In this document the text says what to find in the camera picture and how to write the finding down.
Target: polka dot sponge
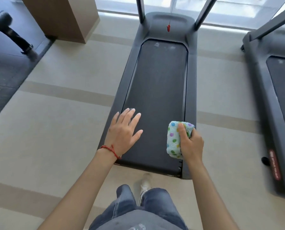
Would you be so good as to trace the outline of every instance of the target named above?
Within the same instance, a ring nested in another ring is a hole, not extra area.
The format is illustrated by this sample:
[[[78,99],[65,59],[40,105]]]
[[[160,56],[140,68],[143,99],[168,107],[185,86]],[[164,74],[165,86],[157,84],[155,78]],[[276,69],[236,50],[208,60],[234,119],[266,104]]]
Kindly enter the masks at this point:
[[[195,126],[191,123],[178,121],[172,121],[168,126],[167,153],[173,158],[183,159],[180,147],[180,135],[178,132],[179,123],[183,123],[183,125],[185,126],[188,138],[190,137],[192,130]]]

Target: red string bracelet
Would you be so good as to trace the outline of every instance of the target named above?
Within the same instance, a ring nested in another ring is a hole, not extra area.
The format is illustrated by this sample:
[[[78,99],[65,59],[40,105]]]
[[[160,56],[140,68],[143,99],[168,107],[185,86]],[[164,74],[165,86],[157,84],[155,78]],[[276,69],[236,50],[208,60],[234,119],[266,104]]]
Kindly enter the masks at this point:
[[[100,148],[106,148],[107,150],[111,151],[112,153],[114,153],[115,157],[117,157],[117,159],[121,159],[121,157],[119,157],[116,153],[115,153],[115,150],[114,150],[114,145],[112,145],[112,147],[108,147],[106,145],[102,145]]]

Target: jeans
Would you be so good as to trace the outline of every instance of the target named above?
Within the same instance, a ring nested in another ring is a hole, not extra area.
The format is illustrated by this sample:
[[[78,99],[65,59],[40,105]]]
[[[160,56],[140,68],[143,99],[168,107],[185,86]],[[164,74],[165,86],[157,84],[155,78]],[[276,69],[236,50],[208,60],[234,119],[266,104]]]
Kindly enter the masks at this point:
[[[161,188],[148,190],[143,195],[140,206],[136,205],[134,195],[128,185],[119,186],[116,193],[117,199],[101,215],[95,218],[89,230],[96,230],[106,222],[137,209],[154,213],[171,224],[183,230],[188,230],[167,190]]]

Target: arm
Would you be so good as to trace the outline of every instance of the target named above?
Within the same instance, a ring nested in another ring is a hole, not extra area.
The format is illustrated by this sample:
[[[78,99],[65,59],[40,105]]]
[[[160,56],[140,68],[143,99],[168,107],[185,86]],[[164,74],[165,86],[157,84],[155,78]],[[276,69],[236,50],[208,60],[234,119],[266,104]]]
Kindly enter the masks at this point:
[[[119,118],[119,113],[117,113],[106,135],[104,144],[109,147],[113,144],[118,156],[127,152],[143,132],[139,130],[133,135],[140,119],[139,113],[129,124],[134,112],[135,109],[126,109]],[[114,154],[107,149],[97,150],[82,175],[38,230],[82,230],[96,196],[116,159]]]
[[[193,129],[188,139],[183,124],[178,126],[181,149],[192,176],[197,204],[204,230],[239,230],[219,196],[202,162],[204,141]]]

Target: white sneaker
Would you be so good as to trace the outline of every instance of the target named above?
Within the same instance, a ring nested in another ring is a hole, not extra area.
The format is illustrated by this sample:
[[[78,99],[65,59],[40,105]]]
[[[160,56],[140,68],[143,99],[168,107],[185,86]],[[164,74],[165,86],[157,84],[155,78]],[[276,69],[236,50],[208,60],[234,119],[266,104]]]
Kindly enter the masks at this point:
[[[141,191],[140,191],[140,197],[139,197],[139,203],[141,203],[143,195],[151,189],[151,174],[144,174],[142,177],[142,183],[141,183]]]

